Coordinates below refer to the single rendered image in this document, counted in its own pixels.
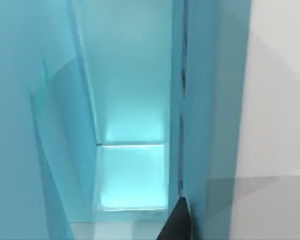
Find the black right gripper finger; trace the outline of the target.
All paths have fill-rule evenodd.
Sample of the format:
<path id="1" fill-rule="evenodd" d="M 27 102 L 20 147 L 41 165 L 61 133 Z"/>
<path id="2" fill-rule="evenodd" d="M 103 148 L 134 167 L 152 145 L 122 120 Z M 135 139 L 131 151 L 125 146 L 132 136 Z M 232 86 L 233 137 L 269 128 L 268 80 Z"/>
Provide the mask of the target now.
<path id="1" fill-rule="evenodd" d="M 192 221 L 187 200 L 180 197 L 156 240 L 191 240 Z"/>

